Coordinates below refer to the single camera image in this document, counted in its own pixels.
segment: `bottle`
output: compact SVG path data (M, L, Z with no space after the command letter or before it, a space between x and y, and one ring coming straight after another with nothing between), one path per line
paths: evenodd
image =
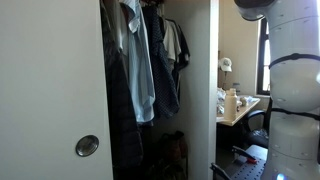
M224 99L224 114L225 120L233 121L237 115L237 95L236 89L230 88L227 90L226 97Z

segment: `round door pull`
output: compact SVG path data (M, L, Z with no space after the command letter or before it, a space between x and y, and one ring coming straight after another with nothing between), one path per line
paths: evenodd
M94 135L88 135L81 138L76 145L76 153L80 157L86 157L93 154L99 146L99 139Z

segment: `window frame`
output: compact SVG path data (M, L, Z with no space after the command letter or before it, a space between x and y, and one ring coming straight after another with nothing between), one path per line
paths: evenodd
M264 57L265 57L264 54L265 54L265 47L266 47L267 40L269 40L269 34L267 34L267 20L266 18L263 18L260 20L260 36L259 36L258 68L257 68L257 94L269 96L270 91L263 90Z

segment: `light blue shirt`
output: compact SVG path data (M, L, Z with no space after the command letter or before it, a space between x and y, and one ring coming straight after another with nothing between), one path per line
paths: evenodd
M129 88L137 122L153 119L155 91L147 30L139 0L119 0L129 12Z

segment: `white desk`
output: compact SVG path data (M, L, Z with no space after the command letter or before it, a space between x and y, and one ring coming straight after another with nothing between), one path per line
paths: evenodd
M217 114L217 123L224 124L227 126L235 125L244 115L246 115L253 107L255 107L259 102L259 98L254 98L255 101L248 103L247 106L240 106L239 112L237 112L236 119L234 120L225 120L223 114Z

